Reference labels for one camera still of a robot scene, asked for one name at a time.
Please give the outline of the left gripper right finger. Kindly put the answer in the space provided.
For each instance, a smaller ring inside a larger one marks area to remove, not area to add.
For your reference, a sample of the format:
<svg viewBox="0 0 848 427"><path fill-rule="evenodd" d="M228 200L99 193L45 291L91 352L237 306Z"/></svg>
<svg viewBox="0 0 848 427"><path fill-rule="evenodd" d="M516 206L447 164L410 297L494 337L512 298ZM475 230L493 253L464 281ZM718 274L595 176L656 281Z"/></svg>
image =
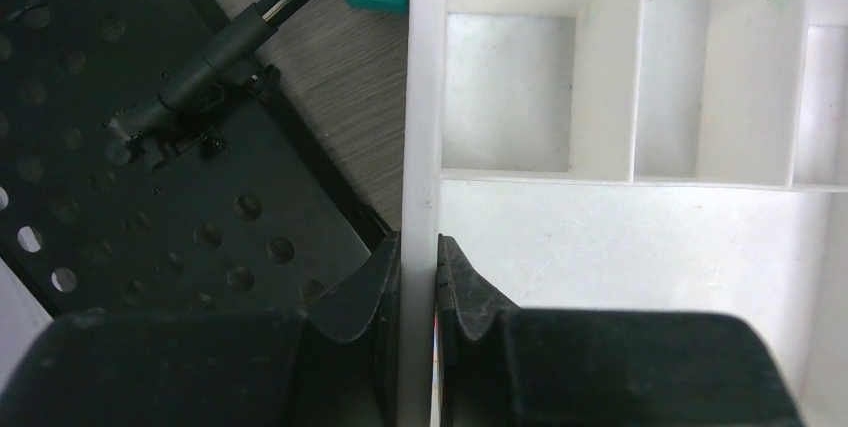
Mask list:
<svg viewBox="0 0 848 427"><path fill-rule="evenodd" d="M713 313L522 308L443 236L444 426L799 426L764 342Z"/></svg>

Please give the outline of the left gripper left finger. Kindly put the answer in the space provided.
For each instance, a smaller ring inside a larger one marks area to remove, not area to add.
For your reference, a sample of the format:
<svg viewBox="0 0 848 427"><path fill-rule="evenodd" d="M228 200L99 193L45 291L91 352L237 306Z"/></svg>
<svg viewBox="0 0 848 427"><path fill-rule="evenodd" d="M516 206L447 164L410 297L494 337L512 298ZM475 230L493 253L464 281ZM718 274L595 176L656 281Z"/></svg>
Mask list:
<svg viewBox="0 0 848 427"><path fill-rule="evenodd" d="M392 426L400 241L306 309L68 314L1 395L5 426Z"/></svg>

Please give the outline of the white plastic drawer organizer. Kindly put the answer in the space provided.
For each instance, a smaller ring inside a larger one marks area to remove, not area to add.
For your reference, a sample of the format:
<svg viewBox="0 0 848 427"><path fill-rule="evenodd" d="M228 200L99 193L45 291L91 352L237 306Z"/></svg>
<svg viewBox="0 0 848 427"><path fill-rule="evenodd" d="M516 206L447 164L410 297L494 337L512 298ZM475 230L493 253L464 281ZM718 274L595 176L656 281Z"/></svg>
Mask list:
<svg viewBox="0 0 848 427"><path fill-rule="evenodd" d="M522 306L721 312L847 422L847 0L410 0L399 422L439 235Z"/></svg>

